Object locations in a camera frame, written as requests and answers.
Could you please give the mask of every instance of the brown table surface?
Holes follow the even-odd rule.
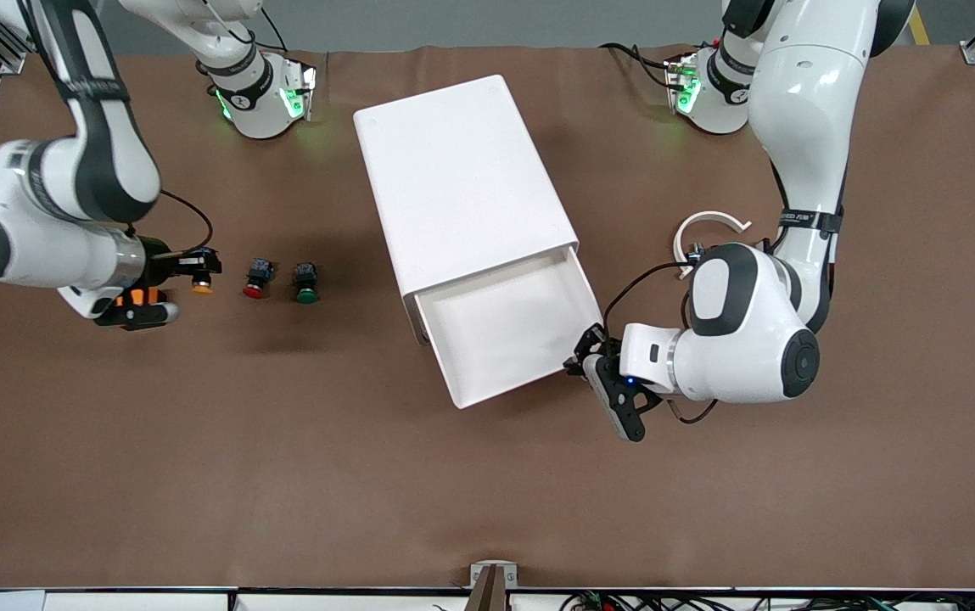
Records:
[[[602,304],[693,212],[774,232],[751,132],[694,131],[603,50],[300,57],[321,67],[316,121],[272,142],[221,119],[192,58],[120,59],[164,185],[211,216],[227,273],[210,297],[174,281],[181,321],[138,334],[0,284],[1,587],[445,586],[484,558],[530,586],[975,587],[975,67],[957,49],[868,70],[812,390],[694,426],[658,409],[637,445],[562,374],[452,406],[351,113],[502,73]],[[0,143],[71,129],[38,62],[3,78]],[[181,246],[201,228],[170,200],[139,224]],[[267,301],[238,293],[255,256],[283,264]],[[317,305],[290,300],[303,260]],[[645,283],[616,325],[676,324],[684,290]]]

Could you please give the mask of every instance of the wires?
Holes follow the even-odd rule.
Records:
[[[690,328],[690,322],[687,320],[687,302],[690,301],[690,289],[687,293],[684,293],[684,300],[680,302],[680,320],[684,322],[684,328]]]
[[[266,22],[269,22],[269,26],[272,27],[272,31],[275,35],[277,35],[277,39],[280,40],[280,49],[286,53],[287,43],[283,42],[283,35],[280,34],[280,28],[277,27],[277,24],[272,23],[272,17],[269,16],[269,12],[267,12],[265,7],[261,7],[261,14],[265,15]]]
[[[650,70],[650,66],[658,67],[658,69],[664,70],[664,62],[654,62],[653,59],[643,58],[642,51],[638,49],[637,45],[633,45],[630,47],[630,49],[627,49],[627,47],[619,45],[618,42],[608,42],[606,45],[601,45],[600,48],[622,50],[627,55],[630,55],[631,59],[638,62],[638,64],[642,67],[642,70],[646,71],[646,75],[649,76],[653,82],[657,82],[658,85],[664,87],[665,89],[672,89],[673,92],[682,92],[682,90],[684,90],[682,85],[675,85],[673,82],[661,81],[660,78],[657,78],[657,75],[653,74],[653,70]]]
[[[608,303],[608,308],[604,309],[604,335],[607,336],[611,335],[611,333],[608,332],[608,317],[612,316],[612,310],[615,309],[616,303],[619,303],[624,297],[626,297],[626,294],[630,293],[630,290],[633,289],[635,286],[638,286],[639,282],[643,281],[643,279],[646,279],[657,272],[660,272],[661,270],[667,270],[667,268],[669,267],[689,267],[689,266],[693,266],[693,263],[678,263],[675,261],[673,261],[672,263],[661,263],[660,266],[654,266],[653,268],[650,268],[650,270],[647,270],[646,273],[643,273],[642,275],[638,276],[638,278],[635,278],[634,282],[628,283],[628,285],[626,285],[626,289],[619,291],[619,294],[615,295],[615,299],[612,299],[612,302]]]
[[[669,403],[669,407],[672,409],[672,413],[675,415],[676,420],[684,424],[697,424],[702,422],[702,418],[707,417],[709,413],[713,411],[713,407],[717,406],[717,399],[714,399],[710,401],[709,405],[706,406],[705,409],[702,410],[702,413],[698,414],[696,417],[684,418],[684,415],[680,413],[680,408],[676,405],[676,402],[674,402],[672,399],[667,399],[666,402]]]
[[[250,30],[248,27],[246,28],[246,31],[249,32],[249,40],[243,39],[238,34],[236,34],[235,31],[231,30],[231,26],[228,26],[227,22],[224,22],[223,17],[219,15],[219,12],[216,11],[215,7],[212,7],[211,3],[209,3],[209,0],[200,0],[200,1],[205,4],[205,7],[208,8],[208,12],[211,12],[212,16],[216,17],[216,22],[219,22],[219,24],[223,26],[223,30],[226,30],[227,34],[231,35],[231,38],[238,40],[238,42],[241,42],[243,45],[257,45],[258,47],[264,47],[266,49],[275,49],[277,51],[283,51],[285,53],[287,52],[287,46],[284,45],[283,36],[280,35],[280,31],[277,29],[277,25],[272,23],[272,20],[269,17],[269,13],[265,11],[265,8],[263,7],[261,8],[261,14],[265,15],[265,19],[267,20],[267,22],[269,22],[269,25],[272,26],[272,30],[277,33],[277,38],[280,39],[280,46],[278,47],[274,45],[266,45],[263,42],[257,42],[257,36],[254,34],[254,31]]]
[[[178,250],[177,252],[166,252],[166,254],[164,254],[164,255],[155,255],[151,259],[173,259],[173,258],[176,258],[176,256],[185,255],[186,252],[193,252],[194,250],[196,250],[198,248],[203,248],[203,247],[207,246],[207,244],[209,243],[209,241],[212,240],[212,233],[215,232],[215,229],[212,228],[212,221],[208,219],[207,214],[205,214],[203,211],[201,211],[200,208],[197,208],[196,205],[189,204],[189,202],[185,201],[184,199],[182,199],[180,197],[177,197],[175,194],[170,193],[170,191],[168,191],[168,190],[162,189],[162,190],[159,191],[159,193],[162,193],[166,197],[169,197],[169,198],[172,198],[174,200],[177,200],[178,202],[181,202],[181,204],[182,205],[185,205],[186,208],[189,208],[193,212],[196,212],[197,213],[197,216],[200,216],[200,219],[205,222],[205,225],[208,225],[208,235],[205,236],[205,239],[204,240],[201,240],[200,241],[200,244],[197,244],[197,246],[193,246],[192,248],[187,248],[185,250]]]
[[[698,49],[704,49],[708,46],[709,46],[708,42],[702,42],[701,45],[698,46]],[[658,78],[657,75],[653,74],[653,71],[650,69],[651,67],[655,67],[655,69],[664,70],[664,67],[667,63],[678,61],[678,59],[684,57],[684,55],[686,55],[687,53],[672,55],[672,57],[663,59],[663,61],[658,62],[658,61],[654,61],[654,59],[643,57],[642,51],[638,49],[637,45],[631,45],[628,48],[626,46],[619,45],[618,42],[606,42],[603,45],[601,45],[599,48],[623,51],[624,53],[627,54],[627,57],[634,59],[634,61],[638,62],[638,64],[642,66],[642,69],[646,71],[646,75],[649,76],[651,80],[653,80],[653,82],[657,82],[657,84],[660,85],[661,87],[664,87],[665,89],[673,90],[673,92],[682,92],[682,90],[684,90],[684,87],[682,85],[676,85],[674,84],[674,82],[661,81],[660,78]]]
[[[903,598],[883,597],[878,592],[823,592],[824,596],[810,599],[800,607],[789,611],[899,611],[899,605],[909,601],[919,603],[951,603],[957,611],[975,611],[975,596],[961,596],[946,594],[946,592],[919,591],[910,592]],[[627,602],[624,596],[633,596],[640,601],[638,607]],[[747,608],[742,601],[721,603],[719,600],[707,596],[725,596],[737,598],[741,595],[728,595],[724,592],[699,591],[574,591],[561,604],[560,611],[604,611],[615,608],[616,611],[736,611]],[[773,611],[773,599],[760,598],[750,608],[750,611]]]

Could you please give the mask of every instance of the metal bracket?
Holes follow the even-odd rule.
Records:
[[[506,560],[476,562],[470,569],[472,594],[464,611],[504,611],[509,589],[518,587],[518,565]]]
[[[0,75],[15,76],[18,74],[23,74],[23,66],[26,65],[26,55],[28,55],[28,53],[21,53],[19,61],[14,62],[12,65],[1,64]]]
[[[476,562],[476,564],[473,564],[468,569],[468,587],[475,588],[476,581],[479,580],[480,574],[483,574],[483,569],[487,569],[492,564],[497,564],[502,569],[502,576],[504,577],[502,583],[506,585],[506,589],[518,587],[518,564],[509,560],[482,560]]]
[[[959,48],[961,49],[961,51],[963,51],[963,59],[965,59],[966,63],[968,63],[969,65],[975,65],[975,53],[969,50],[968,45],[969,43],[965,42],[965,40],[959,41]]]

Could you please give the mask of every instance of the black strap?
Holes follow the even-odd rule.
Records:
[[[705,73],[709,77],[709,84],[713,85],[713,88],[719,90],[721,96],[725,97],[725,102],[727,104],[736,105],[744,104],[748,101],[748,90],[751,89],[750,85],[743,85],[740,82],[733,81],[724,74],[721,74],[720,70],[717,70],[717,53],[709,54],[709,62],[705,65]]]
[[[245,57],[235,62],[233,65],[227,67],[212,67],[207,64],[201,64],[205,67],[205,72],[210,76],[234,76],[246,72],[249,69],[251,63],[254,63],[254,58],[257,57],[257,43],[253,42],[249,46],[249,52],[246,53]]]
[[[227,104],[231,104],[235,109],[257,108],[257,100],[261,99],[263,94],[269,92],[275,76],[275,70],[272,68],[272,64],[267,61],[262,63],[265,65],[265,72],[261,73],[260,78],[254,81],[253,85],[238,90],[216,87],[216,91],[220,93],[220,96],[223,97],[223,100]]]
[[[818,229],[818,231],[824,233],[837,233],[841,231],[842,219],[841,214],[830,214],[829,212],[785,210],[782,212],[782,219],[778,222],[778,225],[782,227]]]
[[[57,81],[57,93],[64,100],[122,100],[129,101],[126,84],[115,78],[81,78],[77,81]]]
[[[725,48],[725,44],[723,42],[720,44],[720,49],[717,49],[717,52],[720,53],[720,58],[724,59],[725,63],[728,64],[728,67],[731,67],[731,69],[740,74],[754,76],[755,66],[747,65],[746,63],[740,61],[740,59],[732,57],[732,55],[728,54],[728,49]]]

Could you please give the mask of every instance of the white storage box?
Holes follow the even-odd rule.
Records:
[[[412,329],[457,407],[562,370],[600,312],[501,76],[355,114]]]

